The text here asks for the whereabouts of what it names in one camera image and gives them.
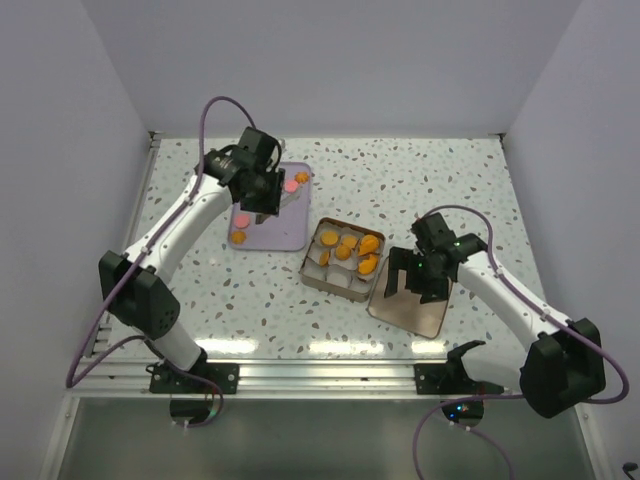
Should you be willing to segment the orange animal shaped cookie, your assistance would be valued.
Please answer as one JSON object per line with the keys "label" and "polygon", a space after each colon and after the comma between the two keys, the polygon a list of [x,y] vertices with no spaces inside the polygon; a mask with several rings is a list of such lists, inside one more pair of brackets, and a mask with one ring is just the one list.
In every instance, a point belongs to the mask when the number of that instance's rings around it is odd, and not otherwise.
{"label": "orange animal shaped cookie", "polygon": [[362,256],[359,259],[360,265],[372,265],[375,267],[379,262],[379,256],[377,254],[370,253],[366,256]]}

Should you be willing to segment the metal tongs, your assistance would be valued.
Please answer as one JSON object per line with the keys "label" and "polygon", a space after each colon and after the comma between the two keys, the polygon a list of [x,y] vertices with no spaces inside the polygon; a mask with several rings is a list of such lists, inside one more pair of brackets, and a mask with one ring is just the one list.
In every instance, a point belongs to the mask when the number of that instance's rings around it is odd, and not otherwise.
{"label": "metal tongs", "polygon": [[299,199],[301,194],[301,188],[298,187],[296,189],[295,192],[291,191],[286,191],[285,194],[281,197],[281,201],[280,201],[280,205],[279,205],[279,211],[275,214],[266,214],[266,213],[258,213],[255,215],[255,224],[256,225],[262,225],[263,223],[265,223],[268,219],[272,218],[272,217],[278,217],[280,213],[283,212],[283,210],[292,202],[296,201]]}

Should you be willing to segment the orange ridged cookie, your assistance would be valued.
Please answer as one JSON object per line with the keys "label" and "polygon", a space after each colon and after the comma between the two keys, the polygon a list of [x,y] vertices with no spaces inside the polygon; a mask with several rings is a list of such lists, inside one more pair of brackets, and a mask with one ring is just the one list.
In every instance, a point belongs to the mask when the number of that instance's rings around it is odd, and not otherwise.
{"label": "orange ridged cookie", "polygon": [[370,275],[376,270],[376,268],[377,268],[377,265],[373,267],[372,265],[358,264],[358,273],[363,276]]}

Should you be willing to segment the orange round cookie large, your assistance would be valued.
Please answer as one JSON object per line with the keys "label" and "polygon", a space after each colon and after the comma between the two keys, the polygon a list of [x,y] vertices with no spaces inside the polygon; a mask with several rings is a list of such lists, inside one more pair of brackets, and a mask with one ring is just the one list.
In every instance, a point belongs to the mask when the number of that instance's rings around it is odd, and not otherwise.
{"label": "orange round cookie large", "polygon": [[375,235],[364,235],[358,246],[358,255],[364,256],[377,251],[380,246],[380,240]]}

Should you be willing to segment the brown flower cookie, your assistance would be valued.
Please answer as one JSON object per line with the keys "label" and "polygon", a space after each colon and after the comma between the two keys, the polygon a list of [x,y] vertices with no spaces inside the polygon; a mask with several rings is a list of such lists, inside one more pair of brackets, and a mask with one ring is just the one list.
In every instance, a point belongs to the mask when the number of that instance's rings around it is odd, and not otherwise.
{"label": "brown flower cookie", "polygon": [[295,175],[295,180],[300,184],[305,184],[309,180],[309,175],[306,172],[298,172]]}

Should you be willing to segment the orange flower cookie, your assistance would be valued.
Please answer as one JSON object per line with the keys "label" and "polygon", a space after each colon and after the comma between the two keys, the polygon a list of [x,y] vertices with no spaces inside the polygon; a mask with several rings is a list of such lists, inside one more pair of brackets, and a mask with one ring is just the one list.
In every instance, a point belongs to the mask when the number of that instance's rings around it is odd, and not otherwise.
{"label": "orange flower cookie", "polygon": [[358,239],[354,236],[344,236],[342,238],[342,244],[350,249],[354,249],[357,246]]}
{"label": "orange flower cookie", "polygon": [[332,251],[330,249],[325,250],[319,257],[319,261],[318,264],[321,267],[328,267],[330,264],[330,260],[331,260],[331,256],[332,256]]}

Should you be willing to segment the gold cookie tin lid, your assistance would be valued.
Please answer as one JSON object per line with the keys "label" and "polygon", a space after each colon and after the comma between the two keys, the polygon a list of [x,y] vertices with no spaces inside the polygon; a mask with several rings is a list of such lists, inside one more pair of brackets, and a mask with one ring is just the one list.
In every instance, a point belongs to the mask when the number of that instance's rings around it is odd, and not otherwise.
{"label": "gold cookie tin lid", "polygon": [[421,304],[418,294],[403,288],[405,278],[406,272],[401,271],[398,292],[386,298],[384,291],[388,280],[388,258],[385,258],[366,310],[377,320],[427,339],[435,339],[444,323],[449,300]]}

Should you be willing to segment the gold cookie tin base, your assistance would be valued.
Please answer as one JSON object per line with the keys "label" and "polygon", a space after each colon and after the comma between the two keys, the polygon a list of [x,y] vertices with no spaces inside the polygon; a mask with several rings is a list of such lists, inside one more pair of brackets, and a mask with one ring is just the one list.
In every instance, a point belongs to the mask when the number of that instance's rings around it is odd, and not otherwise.
{"label": "gold cookie tin base", "polygon": [[[340,235],[339,243],[333,247],[324,246],[320,241],[320,235],[326,231],[336,231]],[[375,235],[380,240],[380,246],[376,252],[379,262],[376,270],[370,275],[360,275],[358,273],[359,259],[358,246],[364,235]],[[335,257],[335,249],[342,244],[344,236],[354,236],[358,239],[357,246],[352,249],[352,255],[345,261],[340,261]],[[363,303],[369,300],[374,288],[376,277],[380,271],[383,261],[386,237],[378,231],[350,224],[338,219],[322,218],[312,237],[311,243],[305,253],[299,273],[304,285],[311,288],[333,294],[347,300]],[[328,267],[321,267],[318,264],[320,255],[330,249],[332,256]]]}

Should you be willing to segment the brown round cookie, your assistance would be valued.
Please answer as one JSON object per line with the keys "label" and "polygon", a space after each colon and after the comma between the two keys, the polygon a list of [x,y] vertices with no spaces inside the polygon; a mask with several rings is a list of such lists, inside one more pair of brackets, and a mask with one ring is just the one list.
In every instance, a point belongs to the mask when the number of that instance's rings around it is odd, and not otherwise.
{"label": "brown round cookie", "polygon": [[349,259],[352,255],[352,249],[348,245],[338,245],[335,249],[335,257],[340,261]]}

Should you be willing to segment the orange round biscuit cookie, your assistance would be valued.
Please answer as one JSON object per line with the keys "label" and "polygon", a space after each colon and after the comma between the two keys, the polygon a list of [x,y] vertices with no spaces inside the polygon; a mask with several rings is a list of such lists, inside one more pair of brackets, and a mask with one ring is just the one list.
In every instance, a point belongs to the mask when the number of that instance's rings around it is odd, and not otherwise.
{"label": "orange round biscuit cookie", "polygon": [[326,230],[320,235],[320,241],[324,246],[333,247],[339,243],[340,235],[336,231]]}

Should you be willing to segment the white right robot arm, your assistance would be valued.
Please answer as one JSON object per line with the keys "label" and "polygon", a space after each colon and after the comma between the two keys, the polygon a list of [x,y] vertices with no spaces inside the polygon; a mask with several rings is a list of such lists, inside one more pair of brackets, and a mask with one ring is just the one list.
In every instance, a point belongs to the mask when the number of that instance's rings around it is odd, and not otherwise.
{"label": "white right robot arm", "polygon": [[449,298],[458,283],[478,297],[515,335],[524,357],[478,354],[482,341],[450,350],[440,367],[416,369],[419,385],[444,395],[520,392],[529,406],[552,418],[591,399],[606,386],[601,337],[588,319],[574,321],[535,296],[496,260],[488,241],[457,235],[439,213],[411,226],[414,248],[393,247],[387,257],[384,295],[402,290],[422,304]]}

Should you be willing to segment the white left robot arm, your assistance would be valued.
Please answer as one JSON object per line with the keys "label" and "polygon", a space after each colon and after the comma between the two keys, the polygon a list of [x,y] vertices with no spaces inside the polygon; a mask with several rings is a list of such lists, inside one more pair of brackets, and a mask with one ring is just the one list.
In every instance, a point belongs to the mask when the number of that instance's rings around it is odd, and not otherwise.
{"label": "white left robot arm", "polygon": [[160,220],[123,253],[109,251],[99,261],[106,310],[174,366],[172,379],[185,392],[201,390],[208,369],[202,348],[179,322],[181,304],[169,288],[171,279],[203,232],[233,204],[279,213],[281,154],[276,138],[253,127],[235,144],[201,151],[194,175]]}

